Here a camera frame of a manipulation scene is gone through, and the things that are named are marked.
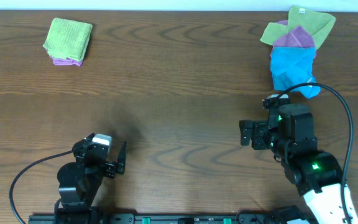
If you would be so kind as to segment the green microfibre cloth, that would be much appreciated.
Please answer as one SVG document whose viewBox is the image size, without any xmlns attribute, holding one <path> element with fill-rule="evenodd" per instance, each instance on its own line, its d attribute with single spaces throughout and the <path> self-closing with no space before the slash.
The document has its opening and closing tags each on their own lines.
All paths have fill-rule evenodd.
<svg viewBox="0 0 358 224">
<path fill-rule="evenodd" d="M 43 48 L 52 58 L 81 61 L 85 57 L 93 25 L 68 19 L 54 18 Z"/>
</svg>

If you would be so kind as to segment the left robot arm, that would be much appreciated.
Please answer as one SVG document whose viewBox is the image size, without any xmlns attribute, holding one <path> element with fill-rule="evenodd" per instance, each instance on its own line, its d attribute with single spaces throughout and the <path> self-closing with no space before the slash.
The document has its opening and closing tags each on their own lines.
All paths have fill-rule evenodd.
<svg viewBox="0 0 358 224">
<path fill-rule="evenodd" d="M 124 142 L 117 160 L 108 161 L 112 137 L 92 133 L 76 142 L 72 147 L 74 162 L 65 164 L 57 173 L 59 201 L 54 208 L 54 223 L 99 223 L 99 209 L 92 206 L 93 200 L 105 177 L 113 179 L 123 174 L 126 168 Z"/>
</svg>

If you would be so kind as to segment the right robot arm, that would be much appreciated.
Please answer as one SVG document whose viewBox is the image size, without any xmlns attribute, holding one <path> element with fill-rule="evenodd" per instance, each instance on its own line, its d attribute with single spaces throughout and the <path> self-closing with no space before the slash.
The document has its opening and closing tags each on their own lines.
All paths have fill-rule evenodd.
<svg viewBox="0 0 358 224">
<path fill-rule="evenodd" d="M 317 223 L 358 223 L 344 173 L 337 159 L 318 149 L 314 119 L 306 105 L 292 104 L 287 95 L 263 100 L 268 118 L 241 120 L 241 145 L 270 150 L 284 168 Z"/>
</svg>

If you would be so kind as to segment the blue cloth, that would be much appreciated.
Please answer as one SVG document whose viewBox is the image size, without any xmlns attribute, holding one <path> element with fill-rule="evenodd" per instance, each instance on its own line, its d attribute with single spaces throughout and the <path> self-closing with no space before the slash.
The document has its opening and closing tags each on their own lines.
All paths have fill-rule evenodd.
<svg viewBox="0 0 358 224">
<path fill-rule="evenodd" d="M 315 56 L 314 47 L 275 47 L 270 61 L 273 89 L 283 91 L 301 83 L 316 83 L 313 75 Z"/>
</svg>

